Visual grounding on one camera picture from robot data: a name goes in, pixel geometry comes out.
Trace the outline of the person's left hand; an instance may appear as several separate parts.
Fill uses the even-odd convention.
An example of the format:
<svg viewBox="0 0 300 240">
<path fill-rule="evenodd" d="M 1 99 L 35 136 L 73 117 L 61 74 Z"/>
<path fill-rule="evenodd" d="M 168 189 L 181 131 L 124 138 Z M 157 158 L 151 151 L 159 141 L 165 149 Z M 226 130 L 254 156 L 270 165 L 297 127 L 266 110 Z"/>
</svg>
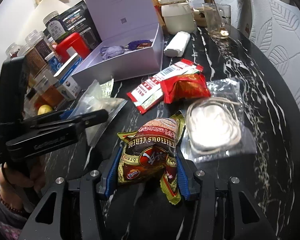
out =
<svg viewBox="0 0 300 240">
<path fill-rule="evenodd" d="M 13 188 L 31 188 L 40 193 L 45 186 L 45 171 L 42 164 L 34 165 L 30 176 L 26 177 L 18 171 L 12 171 L 7 164 L 0 167 L 0 196 L 4 203 L 14 210 L 23 208 L 23 200 Z"/>
</svg>

